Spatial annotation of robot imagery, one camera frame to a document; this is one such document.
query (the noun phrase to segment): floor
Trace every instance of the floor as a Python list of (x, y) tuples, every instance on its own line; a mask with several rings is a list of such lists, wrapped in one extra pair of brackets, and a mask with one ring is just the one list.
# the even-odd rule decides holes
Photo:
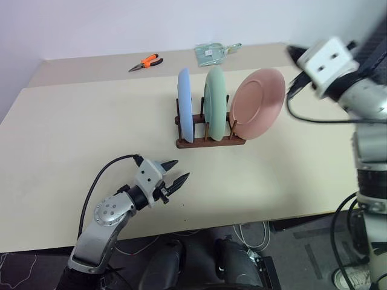
[[(353, 262), (356, 258), (351, 246), (351, 239), (345, 226), (346, 212), (342, 212), (337, 224), (337, 244), (344, 263)], [(331, 274), (337, 268), (330, 246), (328, 229), (331, 216), (309, 222), (282, 232), (271, 233), (270, 245), (263, 256), (272, 256), (279, 281), (283, 290), (314, 289), (335, 290)], [(244, 236), (250, 244), (260, 243), (263, 237), (262, 223), (243, 226)], [(213, 261), (213, 242), (219, 237), (232, 237), (238, 241), (233, 227), (219, 227), (201, 230), (188, 237), (165, 234), (136, 256), (124, 256), (114, 253), (111, 265), (115, 268), (125, 267), (122, 276), (137, 289), (141, 274), (149, 259), (165, 242), (179, 238), (187, 246), (186, 269), (180, 276), (179, 285), (192, 285), (199, 282), (220, 282), (215, 275)], [(119, 247), (125, 251), (136, 251), (152, 242), (154, 237), (125, 240)], [(9, 254), (1, 268), (1, 282), (15, 286), (28, 276), (34, 255)], [(31, 277), (21, 283), (17, 290), (52, 290), (66, 265), (67, 257), (37, 256)], [(127, 289), (119, 281), (114, 281), (112, 289)], [(11, 289), (0, 285), (0, 290)]]

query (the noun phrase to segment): pliers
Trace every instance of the pliers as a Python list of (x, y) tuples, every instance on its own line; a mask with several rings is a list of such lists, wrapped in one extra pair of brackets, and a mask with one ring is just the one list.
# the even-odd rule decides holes
[(129, 71), (136, 71), (138, 69), (142, 68), (149, 68), (150, 66), (159, 65), (163, 62), (164, 59), (158, 59), (155, 62), (151, 62), (151, 60), (154, 60), (158, 58), (158, 54), (152, 54), (151, 56), (148, 56), (146, 59), (141, 60), (141, 63), (131, 68)]

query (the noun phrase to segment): black cylindrical joint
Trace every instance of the black cylindrical joint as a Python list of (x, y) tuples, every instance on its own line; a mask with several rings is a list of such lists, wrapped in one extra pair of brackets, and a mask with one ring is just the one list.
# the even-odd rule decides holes
[(387, 199), (387, 171), (358, 170), (357, 181), (362, 195)]
[(128, 195), (133, 200), (136, 210), (142, 210), (148, 205), (145, 194), (137, 185), (128, 191)]
[(100, 274), (87, 274), (65, 268), (59, 280), (57, 290), (95, 290), (99, 284)]
[(362, 79), (363, 78), (361, 78), (357, 72), (351, 72), (334, 80), (334, 82), (327, 88), (324, 94), (329, 96), (329, 98), (335, 102), (338, 102), (347, 89)]

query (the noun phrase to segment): dish rack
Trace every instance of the dish rack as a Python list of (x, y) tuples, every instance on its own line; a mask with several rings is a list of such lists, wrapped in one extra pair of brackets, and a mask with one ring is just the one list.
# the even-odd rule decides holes
[[(229, 95), (226, 95), (226, 104), (229, 102)], [(176, 99), (176, 109), (177, 109), (177, 116), (175, 117), (175, 124), (178, 127), (179, 132), (179, 139), (176, 140), (176, 147), (179, 149), (183, 148), (201, 148), (201, 147), (215, 147), (215, 146), (232, 146), (232, 145), (243, 145), (246, 143), (245, 139), (242, 139), (234, 134), (235, 126), (237, 124), (237, 120), (233, 122), (233, 124), (230, 124), (230, 118), (229, 118), (229, 112), (227, 112), (226, 115), (226, 122), (229, 125), (230, 128), (230, 135), (223, 136), (221, 141), (215, 141), (209, 137), (208, 131), (210, 128), (210, 124), (206, 123), (206, 119), (204, 118), (203, 114), (203, 108), (204, 108), (204, 97), (201, 98), (201, 104), (200, 104), (200, 114), (192, 115), (192, 121), (193, 121), (193, 142), (187, 142), (181, 137), (181, 127), (180, 127), (180, 112), (179, 112), (179, 100)], [(195, 126), (196, 124), (205, 124), (204, 127), (204, 137), (195, 138)]]

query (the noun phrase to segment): sneaker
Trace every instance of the sneaker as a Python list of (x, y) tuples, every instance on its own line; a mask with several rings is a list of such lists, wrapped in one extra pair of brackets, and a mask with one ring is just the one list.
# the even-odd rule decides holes
[[(371, 277), (367, 265), (347, 266), (344, 268), (355, 290), (368, 290), (371, 287)], [(333, 283), (340, 290), (348, 290), (350, 288), (340, 269), (335, 270), (333, 273)]]

